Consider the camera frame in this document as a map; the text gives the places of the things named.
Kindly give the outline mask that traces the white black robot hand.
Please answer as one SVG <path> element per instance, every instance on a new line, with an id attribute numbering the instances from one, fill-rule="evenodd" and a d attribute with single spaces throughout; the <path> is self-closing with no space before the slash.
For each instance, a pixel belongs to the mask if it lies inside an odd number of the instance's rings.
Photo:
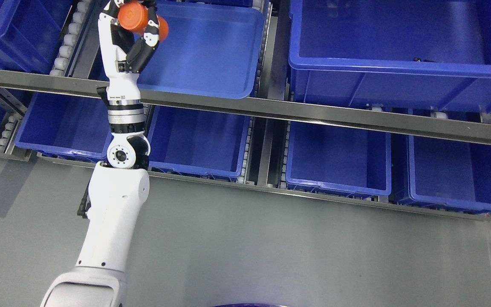
<path id="1" fill-rule="evenodd" d="M 107 105 L 140 103 L 139 74 L 168 33 L 154 8 L 148 10 L 149 22 L 143 37 L 123 29 L 117 13 L 128 1 L 108 0 L 98 17 L 102 62 L 109 78 L 109 85 L 104 90 L 99 89 L 98 93 Z"/>

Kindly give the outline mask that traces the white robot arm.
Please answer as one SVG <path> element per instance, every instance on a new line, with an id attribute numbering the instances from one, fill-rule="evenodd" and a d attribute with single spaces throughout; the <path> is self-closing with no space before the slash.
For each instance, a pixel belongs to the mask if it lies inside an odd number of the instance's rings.
<path id="1" fill-rule="evenodd" d="M 107 102 L 113 139 L 88 183 L 88 230 L 72 270 L 58 276 L 43 296 L 43 307 L 123 307 L 131 239 L 150 192 L 150 144 L 139 100 Z"/>

